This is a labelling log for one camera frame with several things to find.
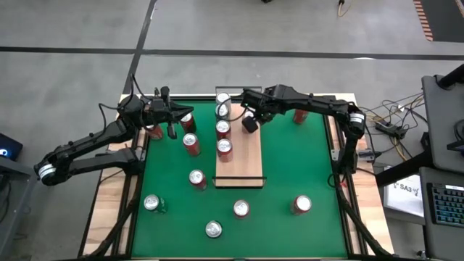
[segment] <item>concrete floor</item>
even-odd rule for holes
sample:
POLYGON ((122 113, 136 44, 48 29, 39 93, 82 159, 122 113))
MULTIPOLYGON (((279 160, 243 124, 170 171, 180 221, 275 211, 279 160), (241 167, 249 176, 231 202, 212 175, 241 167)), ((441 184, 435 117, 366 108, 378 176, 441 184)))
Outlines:
MULTIPOLYGON (((373 54, 462 54, 464 44, 425 39, 412 1, 357 0, 343 17, 338 1, 159 0, 145 49, 215 49, 373 54)), ((0 0, 0 46, 134 49, 149 0, 0 0)), ((56 146, 102 127, 97 104, 115 104, 132 55, 0 52, 0 131, 24 144, 20 162, 32 166, 56 146)), ((168 85, 174 94, 212 93, 218 85, 271 86, 299 91, 352 92, 364 107, 421 91, 423 75, 445 74, 462 62, 423 60, 163 57, 143 55, 143 91, 168 85)), ((423 115, 423 107, 418 110, 423 115)), ((114 117, 107 112, 108 118, 114 117)), ((420 123, 404 140, 421 151, 420 123)), ((377 150, 390 147, 374 136, 377 150)), ((379 162, 397 164, 389 152, 379 162)), ((22 222, 26 240, 14 256, 32 260, 78 253, 98 175, 55 187, 38 184, 22 222)), ((395 252, 423 248, 421 227, 388 220, 395 252)))

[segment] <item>green mat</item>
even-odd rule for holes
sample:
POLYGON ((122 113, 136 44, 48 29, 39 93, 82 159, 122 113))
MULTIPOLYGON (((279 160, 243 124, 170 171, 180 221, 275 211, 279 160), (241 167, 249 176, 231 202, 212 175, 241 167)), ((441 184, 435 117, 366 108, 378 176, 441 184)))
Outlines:
POLYGON ((336 192, 327 185, 331 173, 323 118, 310 114, 302 125, 293 112, 278 115, 261 130, 262 189, 216 189, 214 101, 189 101, 194 106, 202 153, 190 157, 180 138, 150 141, 133 242, 133 257, 346 257, 336 192), (205 191, 189 183, 189 173, 200 169, 208 179, 205 191), (149 194, 164 198, 166 214, 144 209, 149 194), (312 209, 305 215, 290 212, 292 200, 306 194, 312 209), (245 199, 250 213, 233 215, 233 203, 245 199), (217 239, 206 236, 211 220, 222 224, 217 239))

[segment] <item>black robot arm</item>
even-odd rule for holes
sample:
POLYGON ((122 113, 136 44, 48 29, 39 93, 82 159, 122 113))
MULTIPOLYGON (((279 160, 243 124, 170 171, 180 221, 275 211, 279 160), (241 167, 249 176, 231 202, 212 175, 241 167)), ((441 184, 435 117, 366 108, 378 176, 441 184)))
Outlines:
POLYGON ((193 107, 172 102, 168 87, 161 88, 161 96, 157 90, 155 96, 143 99, 132 94, 124 98, 115 109, 119 113, 116 121, 98 133, 90 133, 85 138, 58 146, 34 166, 43 184, 54 186, 65 182, 73 175, 108 167, 121 167, 127 174, 137 173, 140 170, 140 162, 136 152, 131 148, 111 154, 100 154, 90 159, 76 159, 108 144, 129 141, 137 130, 159 123, 168 123, 167 134, 176 138, 173 123, 177 123, 193 111, 193 107))
POLYGON ((347 139, 346 146, 339 152, 336 171, 338 174, 356 172, 356 145, 364 135, 365 114, 354 103, 301 94, 292 87, 277 85, 266 88, 263 93, 244 89, 241 105, 254 109, 254 117, 242 120, 242 124, 249 132, 257 130, 256 122, 265 124, 276 114, 284 115, 290 109, 302 109, 333 116, 347 139))

